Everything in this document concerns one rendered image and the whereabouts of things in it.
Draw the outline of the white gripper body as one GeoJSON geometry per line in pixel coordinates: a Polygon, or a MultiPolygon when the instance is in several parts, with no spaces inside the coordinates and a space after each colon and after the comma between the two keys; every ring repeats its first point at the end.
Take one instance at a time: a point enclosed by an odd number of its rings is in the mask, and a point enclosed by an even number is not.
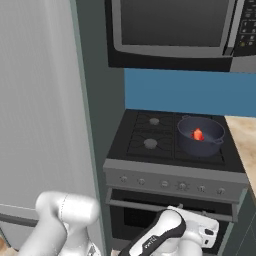
{"type": "Polygon", "coordinates": [[[168,206],[168,209],[178,212],[184,218],[189,230],[199,232],[207,229],[214,234],[219,231],[219,223],[214,219],[173,206],[168,206]]]}

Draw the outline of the dark grey cooking pot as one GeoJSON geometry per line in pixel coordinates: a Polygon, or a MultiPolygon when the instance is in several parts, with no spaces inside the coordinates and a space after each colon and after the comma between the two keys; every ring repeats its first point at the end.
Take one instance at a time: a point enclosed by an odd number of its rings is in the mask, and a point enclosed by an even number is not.
{"type": "Polygon", "coordinates": [[[224,143],[225,129],[215,120],[185,115],[177,124],[177,143],[187,154],[195,157],[215,155],[224,143]],[[191,131],[200,128],[204,140],[191,138],[191,131]]]}

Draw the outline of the red frozen meat piece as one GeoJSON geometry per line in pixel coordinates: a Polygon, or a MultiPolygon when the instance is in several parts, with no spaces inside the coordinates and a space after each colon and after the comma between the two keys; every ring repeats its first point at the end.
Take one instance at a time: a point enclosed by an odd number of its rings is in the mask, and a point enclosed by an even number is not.
{"type": "Polygon", "coordinates": [[[191,131],[191,138],[198,141],[203,141],[204,136],[200,128],[196,128],[195,130],[191,131]]]}

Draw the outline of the dark green base cupboard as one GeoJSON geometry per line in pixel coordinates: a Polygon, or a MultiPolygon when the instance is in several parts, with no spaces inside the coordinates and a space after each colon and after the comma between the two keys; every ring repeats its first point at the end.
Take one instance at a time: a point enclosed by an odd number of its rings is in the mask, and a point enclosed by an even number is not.
{"type": "Polygon", "coordinates": [[[248,190],[222,256],[256,256],[256,198],[248,190]]]}

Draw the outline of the black oven door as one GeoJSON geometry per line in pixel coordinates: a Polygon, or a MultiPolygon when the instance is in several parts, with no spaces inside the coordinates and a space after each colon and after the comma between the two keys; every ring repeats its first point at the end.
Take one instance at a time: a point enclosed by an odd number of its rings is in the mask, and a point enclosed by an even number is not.
{"type": "MultiPolygon", "coordinates": [[[[107,199],[164,206],[164,209],[168,206],[173,206],[190,212],[206,211],[209,213],[221,215],[231,215],[232,207],[234,206],[233,204],[229,203],[194,200],[114,188],[108,189],[106,200],[107,199]]],[[[112,240],[113,248],[115,250],[123,249],[125,245],[136,238],[153,222],[156,214],[159,212],[111,205],[108,206],[110,207],[112,240]]],[[[219,222],[219,232],[216,238],[216,242],[212,248],[203,249],[204,256],[218,255],[224,235],[227,231],[227,227],[231,223],[220,220],[217,221],[219,222]]]]}

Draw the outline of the black and grey stove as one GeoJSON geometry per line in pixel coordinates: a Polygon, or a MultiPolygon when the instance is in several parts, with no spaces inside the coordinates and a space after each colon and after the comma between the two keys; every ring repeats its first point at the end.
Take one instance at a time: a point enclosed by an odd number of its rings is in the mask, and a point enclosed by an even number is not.
{"type": "MultiPolygon", "coordinates": [[[[223,116],[173,112],[129,110],[123,118],[103,165],[107,188],[167,195],[211,202],[233,204],[237,213],[241,194],[249,181],[223,116]],[[177,143],[177,124],[185,115],[205,117],[220,123],[225,129],[224,143],[210,157],[195,157],[183,151],[177,143]],[[120,181],[127,176],[127,183],[120,181]],[[144,185],[138,179],[145,179],[144,185]],[[161,180],[169,187],[162,188],[161,180]],[[177,188],[178,182],[188,184],[187,191],[177,188]],[[204,185],[205,193],[197,187],[204,185]],[[218,188],[225,194],[217,195],[218,188]]],[[[221,256],[228,238],[224,235],[217,256],[221,256]]]]}

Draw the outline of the black and grey microwave oven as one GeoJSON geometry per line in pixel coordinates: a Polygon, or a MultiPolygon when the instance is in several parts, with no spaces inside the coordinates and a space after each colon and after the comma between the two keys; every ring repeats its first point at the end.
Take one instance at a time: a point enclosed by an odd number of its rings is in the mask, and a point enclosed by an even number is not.
{"type": "Polygon", "coordinates": [[[231,56],[174,58],[144,56],[116,50],[113,44],[111,0],[105,0],[108,64],[111,67],[256,74],[256,0],[245,0],[231,56]]]}

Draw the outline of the dark grey cupboard side panel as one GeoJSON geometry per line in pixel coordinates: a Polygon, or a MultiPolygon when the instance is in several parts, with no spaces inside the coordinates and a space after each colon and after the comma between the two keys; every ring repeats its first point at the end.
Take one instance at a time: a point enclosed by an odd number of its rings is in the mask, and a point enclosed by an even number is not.
{"type": "Polygon", "coordinates": [[[70,0],[70,4],[96,196],[101,206],[100,247],[103,256],[110,256],[112,233],[103,165],[125,110],[124,71],[108,66],[104,0],[70,0]]]}

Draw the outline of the grey framed microwave door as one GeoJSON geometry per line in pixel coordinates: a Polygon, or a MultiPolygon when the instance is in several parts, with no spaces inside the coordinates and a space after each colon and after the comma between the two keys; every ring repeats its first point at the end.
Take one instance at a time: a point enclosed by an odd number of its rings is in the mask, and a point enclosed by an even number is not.
{"type": "Polygon", "coordinates": [[[237,0],[111,0],[114,48],[144,56],[224,56],[237,0]]]}

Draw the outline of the large grey fridge door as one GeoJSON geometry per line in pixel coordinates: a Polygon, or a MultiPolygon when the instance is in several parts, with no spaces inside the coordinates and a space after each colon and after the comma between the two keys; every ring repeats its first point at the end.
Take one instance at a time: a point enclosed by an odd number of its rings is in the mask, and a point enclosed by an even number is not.
{"type": "Polygon", "coordinates": [[[70,0],[0,0],[0,205],[94,195],[70,0]]]}

